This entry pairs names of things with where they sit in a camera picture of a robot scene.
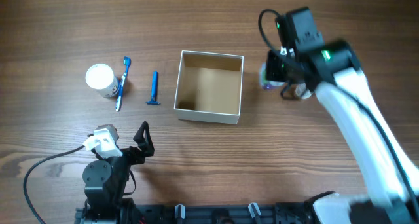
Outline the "blue white toothbrush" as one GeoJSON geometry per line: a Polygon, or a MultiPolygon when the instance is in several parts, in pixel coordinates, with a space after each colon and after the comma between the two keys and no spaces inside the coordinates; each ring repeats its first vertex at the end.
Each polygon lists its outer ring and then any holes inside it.
{"type": "Polygon", "coordinates": [[[125,80],[128,76],[129,68],[130,68],[130,65],[131,65],[131,58],[128,57],[128,56],[125,56],[123,64],[125,65],[125,72],[123,73],[123,75],[120,79],[120,90],[118,92],[118,97],[117,97],[116,106],[115,106],[116,112],[119,112],[121,107],[122,107],[122,96],[123,96],[123,91],[124,91],[124,84],[125,84],[125,80]]]}

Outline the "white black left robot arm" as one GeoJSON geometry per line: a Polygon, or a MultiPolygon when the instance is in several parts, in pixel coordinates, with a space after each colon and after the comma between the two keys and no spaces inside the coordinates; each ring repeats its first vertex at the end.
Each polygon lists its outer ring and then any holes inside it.
{"type": "Polygon", "coordinates": [[[86,201],[75,214],[75,223],[145,223],[145,216],[126,192],[126,184],[135,180],[131,167],[143,164],[154,155],[149,124],[142,122],[133,137],[137,143],[121,149],[117,146],[119,135],[112,124],[97,127],[84,141],[87,151],[96,160],[83,171],[86,201]]]}

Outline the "open cardboard box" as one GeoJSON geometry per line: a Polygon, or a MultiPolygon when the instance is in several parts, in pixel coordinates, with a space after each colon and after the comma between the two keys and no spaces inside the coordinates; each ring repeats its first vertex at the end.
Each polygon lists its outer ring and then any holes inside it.
{"type": "Polygon", "coordinates": [[[177,118],[237,124],[243,74],[243,56],[183,50],[173,105],[177,118]]]}

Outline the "blue disposable razor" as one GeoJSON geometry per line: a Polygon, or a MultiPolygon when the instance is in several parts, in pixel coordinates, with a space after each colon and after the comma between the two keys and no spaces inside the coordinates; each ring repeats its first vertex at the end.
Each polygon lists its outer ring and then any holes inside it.
{"type": "Polygon", "coordinates": [[[154,71],[152,86],[151,86],[150,100],[146,102],[147,105],[160,105],[160,102],[157,101],[157,93],[158,93],[158,71],[154,71]]]}

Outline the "white cylindrical cup container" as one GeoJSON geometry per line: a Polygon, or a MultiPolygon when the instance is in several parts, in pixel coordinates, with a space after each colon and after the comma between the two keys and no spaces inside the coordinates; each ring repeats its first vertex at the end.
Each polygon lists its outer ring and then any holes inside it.
{"type": "Polygon", "coordinates": [[[106,64],[91,66],[85,75],[85,81],[90,88],[96,90],[104,98],[118,94],[119,81],[113,70],[106,64]]]}

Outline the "white printed tube bottle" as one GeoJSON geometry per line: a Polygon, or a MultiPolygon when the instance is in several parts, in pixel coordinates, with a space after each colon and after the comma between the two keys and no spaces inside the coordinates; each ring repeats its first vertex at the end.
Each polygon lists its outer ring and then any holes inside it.
{"type": "Polygon", "coordinates": [[[294,96],[300,100],[306,100],[312,95],[305,83],[300,83],[295,87],[294,96]]]}

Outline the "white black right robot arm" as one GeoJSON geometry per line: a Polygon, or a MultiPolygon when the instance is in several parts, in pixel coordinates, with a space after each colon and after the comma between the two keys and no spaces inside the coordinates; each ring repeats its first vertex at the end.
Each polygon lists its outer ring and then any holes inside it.
{"type": "Polygon", "coordinates": [[[318,223],[417,223],[418,168],[392,134],[361,63],[342,39],[323,40],[310,10],[275,16],[280,48],[271,47],[266,78],[305,84],[332,116],[361,170],[366,195],[331,192],[309,203],[318,223]]]}

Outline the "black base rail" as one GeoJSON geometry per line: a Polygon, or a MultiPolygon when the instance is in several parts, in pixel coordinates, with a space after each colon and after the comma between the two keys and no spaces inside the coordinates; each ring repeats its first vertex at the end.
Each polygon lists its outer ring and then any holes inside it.
{"type": "Polygon", "coordinates": [[[227,217],[234,223],[317,223],[311,209],[303,203],[256,203],[238,206],[138,205],[139,223],[219,223],[227,217]]]}

